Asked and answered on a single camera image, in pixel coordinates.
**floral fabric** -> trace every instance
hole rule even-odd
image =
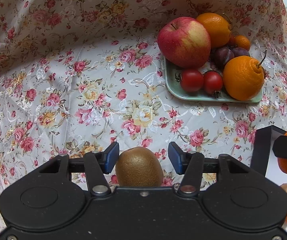
[[[260,103],[187,102],[168,92],[158,31],[202,12],[225,13],[252,41],[253,57],[268,50]],[[114,141],[121,151],[151,149],[163,185],[178,186],[169,142],[249,165],[256,130],[272,124],[287,130],[282,0],[0,0],[0,194],[58,154],[82,157]],[[106,178],[117,184],[114,172]],[[204,174],[201,186],[214,180]],[[86,187],[84,174],[73,181]]]

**apple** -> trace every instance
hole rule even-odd
[[[182,68],[200,68],[210,56],[210,36],[203,25],[191,17],[179,17],[165,25],[157,43],[166,59]]]

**cherry tomato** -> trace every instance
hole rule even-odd
[[[181,73],[180,85],[186,92],[197,92],[203,86],[204,77],[196,69],[186,69]]]
[[[222,77],[218,72],[210,70],[204,73],[203,89],[207,94],[217,98],[222,86]]]

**green tray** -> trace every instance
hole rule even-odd
[[[221,91],[221,95],[218,98],[214,98],[206,94],[202,89],[195,93],[187,93],[185,92],[180,83],[176,81],[176,76],[181,73],[182,68],[177,65],[171,63],[164,57],[164,66],[165,66],[165,83],[167,85],[168,90],[175,97],[190,100],[190,101],[215,101],[215,102],[239,102],[239,103],[259,103],[262,99],[262,90],[253,98],[248,101],[239,101],[231,96],[229,96],[225,90]],[[199,71],[204,73],[208,70],[211,70],[209,62],[207,62]]]

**flower pattern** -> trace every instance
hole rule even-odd
[[[185,102],[167,90],[158,31],[203,12],[224,12],[253,57],[268,50],[260,103]],[[177,188],[170,141],[249,165],[256,130],[272,124],[287,130],[282,0],[0,0],[0,193],[56,155],[82,157],[114,141],[121,151],[149,148],[162,185]],[[115,171],[106,179],[118,184]],[[84,173],[72,180],[86,188]],[[204,174],[201,186],[214,182]]]

